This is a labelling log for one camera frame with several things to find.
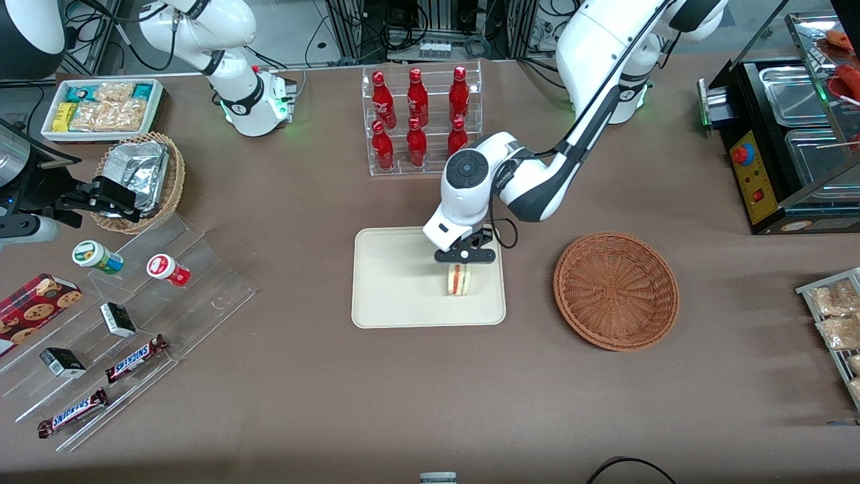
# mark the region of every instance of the red switch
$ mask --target red switch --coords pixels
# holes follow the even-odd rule
[[[747,157],[749,157],[749,151],[743,146],[739,146],[732,151],[732,161],[737,164],[743,164]]]

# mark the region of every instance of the brown wicker basket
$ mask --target brown wicker basket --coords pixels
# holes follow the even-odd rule
[[[137,235],[143,232],[146,227],[154,225],[160,220],[167,220],[176,211],[176,206],[179,205],[179,200],[182,197],[182,184],[185,183],[185,160],[182,159],[182,153],[179,152],[176,144],[170,138],[161,133],[141,134],[128,140],[123,140],[121,144],[131,145],[134,143],[144,143],[145,141],[158,141],[164,143],[170,149],[167,177],[164,179],[164,187],[162,188],[161,208],[159,208],[156,216],[149,219],[140,219],[138,223],[132,223],[126,219],[109,219],[96,213],[91,214],[95,223],[101,228],[127,235]],[[109,153],[106,152],[101,157],[101,163],[95,169],[96,175],[101,175],[101,171],[104,170]]]
[[[678,316],[678,283],[654,249],[623,233],[574,241],[552,281],[564,319],[591,343],[614,351],[657,344]]]

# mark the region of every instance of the red soda bottle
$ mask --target red soda bottle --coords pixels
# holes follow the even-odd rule
[[[421,168],[426,164],[427,135],[421,130],[421,120],[412,116],[409,118],[409,134],[406,135],[409,145],[409,162],[415,168]]]
[[[391,137],[385,133],[385,126],[380,120],[373,122],[372,129],[373,156],[377,159],[380,170],[391,171],[394,169],[394,145],[391,144]]]
[[[448,157],[469,144],[469,136],[464,131],[466,121],[463,119],[463,116],[454,118],[452,125],[454,128],[451,130],[451,134],[448,134]]]
[[[427,100],[427,88],[421,81],[421,69],[409,70],[409,91],[406,93],[409,101],[409,116],[417,116],[424,127],[430,122],[430,106]]]
[[[469,117],[469,85],[466,84],[466,68],[461,65],[454,68],[454,84],[448,91],[448,102],[451,104],[451,123],[457,116]]]
[[[382,121],[387,129],[397,126],[397,116],[394,114],[394,97],[385,85],[385,76],[382,72],[373,72],[373,110],[376,111],[377,119]]]

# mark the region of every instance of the aluminum foil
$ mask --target aluminum foil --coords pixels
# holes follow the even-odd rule
[[[134,207],[142,218],[149,218],[158,212],[169,156],[170,149],[157,141],[117,145],[108,154],[102,175],[133,191]]]

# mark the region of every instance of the yellow snack package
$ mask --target yellow snack package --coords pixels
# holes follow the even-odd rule
[[[74,102],[61,102],[57,106],[57,114],[54,116],[54,121],[51,123],[51,130],[54,133],[66,133],[69,131],[69,123],[71,118],[75,116],[77,104]]]

